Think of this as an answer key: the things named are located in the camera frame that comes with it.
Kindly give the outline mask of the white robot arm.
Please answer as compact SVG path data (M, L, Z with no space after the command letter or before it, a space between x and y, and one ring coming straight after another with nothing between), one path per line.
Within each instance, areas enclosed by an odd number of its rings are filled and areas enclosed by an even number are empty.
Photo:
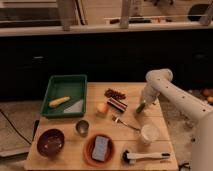
M142 99L152 104L159 94L197 124L192 144L191 171L213 171L213 106L171 83L170 69L151 70L146 74Z

